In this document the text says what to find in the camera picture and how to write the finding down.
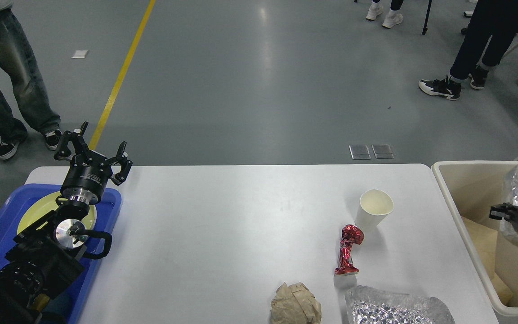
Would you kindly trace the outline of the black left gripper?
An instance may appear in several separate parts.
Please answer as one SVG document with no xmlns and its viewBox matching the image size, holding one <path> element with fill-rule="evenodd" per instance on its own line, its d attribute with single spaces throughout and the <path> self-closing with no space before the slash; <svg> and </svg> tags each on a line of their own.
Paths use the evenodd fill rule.
<svg viewBox="0 0 518 324">
<path fill-rule="evenodd" d="M 121 142 L 117 153 L 111 158 L 97 152 L 92 152 L 89 156 L 89 147 L 84 139 L 88 124 L 88 121 L 85 121 L 78 129 L 65 131 L 61 135 L 54 159 L 70 160 L 72 153 L 75 153 L 70 160 L 70 168 L 60 194 L 66 199 L 74 200 L 78 197 L 79 201 L 95 205 L 101 202 L 109 179 L 116 186 L 127 180 L 132 161 L 128 159 L 125 151 L 126 141 Z M 117 173 L 112 170 L 115 165 L 121 167 Z"/>
</svg>

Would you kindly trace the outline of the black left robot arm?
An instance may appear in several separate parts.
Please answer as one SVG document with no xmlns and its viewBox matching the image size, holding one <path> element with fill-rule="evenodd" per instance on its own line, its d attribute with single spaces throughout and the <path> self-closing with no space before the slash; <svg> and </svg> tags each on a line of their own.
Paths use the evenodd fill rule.
<svg viewBox="0 0 518 324">
<path fill-rule="evenodd" d="M 65 323 L 62 315 L 46 312 L 38 301 L 55 299 L 82 273 L 82 260 L 101 260 L 112 246 L 112 234 L 90 229 L 84 218 L 102 201 L 107 183 L 124 183 L 132 168 L 126 142 L 107 157 L 89 148 L 88 123 L 66 131 L 54 154 L 70 166 L 55 199 L 56 207 L 37 218 L 13 238 L 0 268 L 0 324 Z"/>
</svg>

